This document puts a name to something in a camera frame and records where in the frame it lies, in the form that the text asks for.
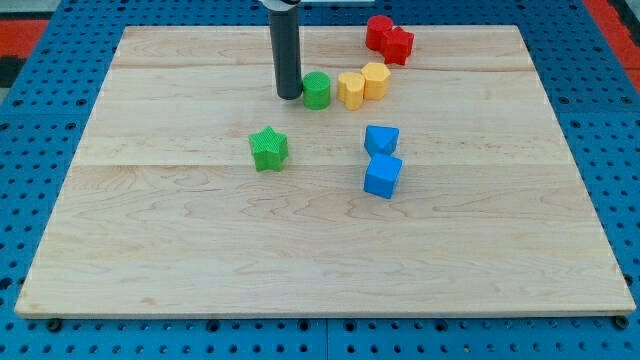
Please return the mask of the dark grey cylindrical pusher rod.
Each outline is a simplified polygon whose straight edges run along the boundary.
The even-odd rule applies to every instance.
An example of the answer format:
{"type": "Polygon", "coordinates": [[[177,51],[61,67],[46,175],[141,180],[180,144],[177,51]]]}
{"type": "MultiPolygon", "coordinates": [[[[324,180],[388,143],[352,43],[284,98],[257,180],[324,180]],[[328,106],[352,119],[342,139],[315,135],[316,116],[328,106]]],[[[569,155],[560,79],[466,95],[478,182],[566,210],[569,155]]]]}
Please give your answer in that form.
{"type": "Polygon", "coordinates": [[[302,93],[297,4],[269,3],[268,17],[277,95],[294,100],[302,93]]]}

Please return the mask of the silver robot wrist mount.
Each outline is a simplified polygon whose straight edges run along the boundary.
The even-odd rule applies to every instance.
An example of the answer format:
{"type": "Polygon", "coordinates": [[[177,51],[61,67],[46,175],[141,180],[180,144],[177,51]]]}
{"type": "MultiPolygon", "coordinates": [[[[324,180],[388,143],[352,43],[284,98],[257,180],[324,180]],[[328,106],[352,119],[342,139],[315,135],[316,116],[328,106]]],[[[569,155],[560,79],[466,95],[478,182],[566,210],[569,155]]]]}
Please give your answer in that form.
{"type": "Polygon", "coordinates": [[[291,10],[298,6],[301,0],[259,0],[268,10],[291,10]]]}

